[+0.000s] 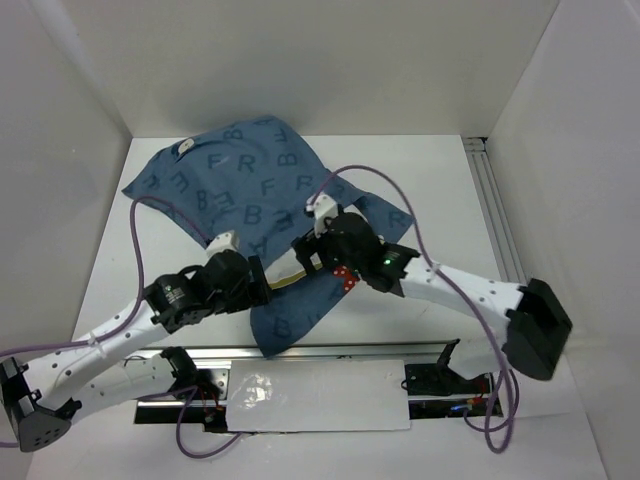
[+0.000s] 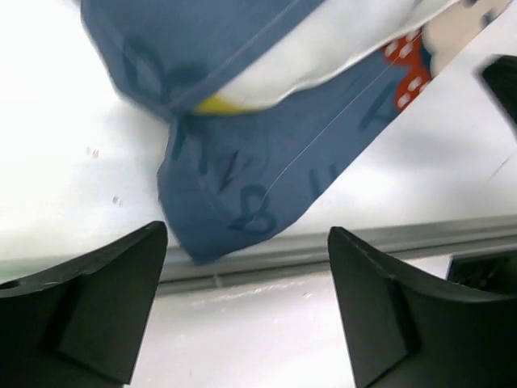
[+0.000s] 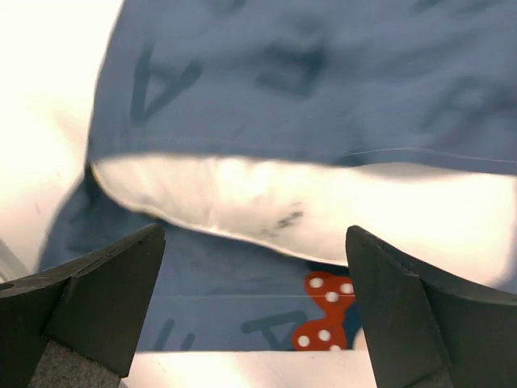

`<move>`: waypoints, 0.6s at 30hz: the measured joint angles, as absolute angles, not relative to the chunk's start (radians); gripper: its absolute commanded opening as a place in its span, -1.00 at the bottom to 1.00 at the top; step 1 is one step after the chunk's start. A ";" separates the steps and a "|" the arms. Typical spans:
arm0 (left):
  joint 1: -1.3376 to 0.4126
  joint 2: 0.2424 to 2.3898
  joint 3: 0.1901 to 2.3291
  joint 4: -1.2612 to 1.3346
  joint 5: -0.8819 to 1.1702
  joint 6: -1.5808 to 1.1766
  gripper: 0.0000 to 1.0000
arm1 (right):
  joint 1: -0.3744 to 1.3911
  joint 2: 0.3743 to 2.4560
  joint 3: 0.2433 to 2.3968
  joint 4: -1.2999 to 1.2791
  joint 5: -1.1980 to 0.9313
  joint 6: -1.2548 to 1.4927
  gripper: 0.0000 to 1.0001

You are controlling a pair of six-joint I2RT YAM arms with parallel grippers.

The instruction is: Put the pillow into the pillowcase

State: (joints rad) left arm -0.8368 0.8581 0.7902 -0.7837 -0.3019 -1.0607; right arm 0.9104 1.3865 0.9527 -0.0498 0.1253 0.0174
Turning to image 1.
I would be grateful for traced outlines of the white pillow yellow edge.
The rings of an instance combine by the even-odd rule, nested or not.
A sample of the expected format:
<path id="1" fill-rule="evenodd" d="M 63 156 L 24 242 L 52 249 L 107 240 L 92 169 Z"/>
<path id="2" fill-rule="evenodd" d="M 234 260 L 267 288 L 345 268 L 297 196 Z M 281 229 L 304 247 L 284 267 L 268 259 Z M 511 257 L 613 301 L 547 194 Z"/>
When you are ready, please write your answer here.
<path id="1" fill-rule="evenodd" d="M 265 270 L 267 283 L 272 290 L 288 287 L 306 275 L 307 272 L 293 249 L 289 249 Z"/>

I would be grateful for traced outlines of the blue letter print pillowcase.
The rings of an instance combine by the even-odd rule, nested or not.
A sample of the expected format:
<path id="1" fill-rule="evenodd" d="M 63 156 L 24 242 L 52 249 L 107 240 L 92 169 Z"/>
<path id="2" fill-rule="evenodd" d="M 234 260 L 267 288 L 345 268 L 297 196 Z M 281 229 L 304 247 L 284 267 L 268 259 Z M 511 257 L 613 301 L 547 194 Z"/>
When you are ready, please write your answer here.
<path id="1" fill-rule="evenodd" d="M 331 177 L 306 141 L 274 116 L 176 142 L 158 151 L 122 192 L 165 213 L 201 246 L 235 231 L 241 254 L 271 267 L 312 227 L 304 207 L 324 182 L 333 199 L 361 213 L 390 242 L 413 223 L 386 200 Z"/>

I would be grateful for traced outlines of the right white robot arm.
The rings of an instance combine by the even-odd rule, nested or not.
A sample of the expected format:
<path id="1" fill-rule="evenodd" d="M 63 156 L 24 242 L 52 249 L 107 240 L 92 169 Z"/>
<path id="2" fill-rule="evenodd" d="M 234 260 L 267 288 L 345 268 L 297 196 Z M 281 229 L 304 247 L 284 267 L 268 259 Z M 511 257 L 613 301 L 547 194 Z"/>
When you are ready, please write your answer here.
<path id="1" fill-rule="evenodd" d="M 448 392 L 502 368 L 551 380 L 573 328 L 546 282 L 500 282 L 430 263 L 415 249 L 381 240 L 356 213 L 337 215 L 323 232 L 296 238 L 292 248 L 307 272 L 317 256 L 324 268 L 344 267 L 379 292 L 483 318 L 491 338 L 457 340 L 441 356 L 436 379 Z"/>

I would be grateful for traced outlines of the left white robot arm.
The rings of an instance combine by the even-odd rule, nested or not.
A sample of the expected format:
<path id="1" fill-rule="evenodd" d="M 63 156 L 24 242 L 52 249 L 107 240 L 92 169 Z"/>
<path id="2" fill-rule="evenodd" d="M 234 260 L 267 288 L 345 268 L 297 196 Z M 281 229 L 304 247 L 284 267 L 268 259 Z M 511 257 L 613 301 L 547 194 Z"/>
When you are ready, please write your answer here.
<path id="1" fill-rule="evenodd" d="M 61 439 L 80 420 L 124 401 L 143 397 L 189 397 L 217 388 L 182 347 L 146 359 L 140 349 L 212 315 L 269 302 L 271 289 L 261 261 L 225 250 L 203 266 L 158 277 L 130 308 L 131 322 L 113 317 L 85 335 L 75 348 L 56 348 L 26 363 L 1 364 L 1 404 L 26 453 Z"/>

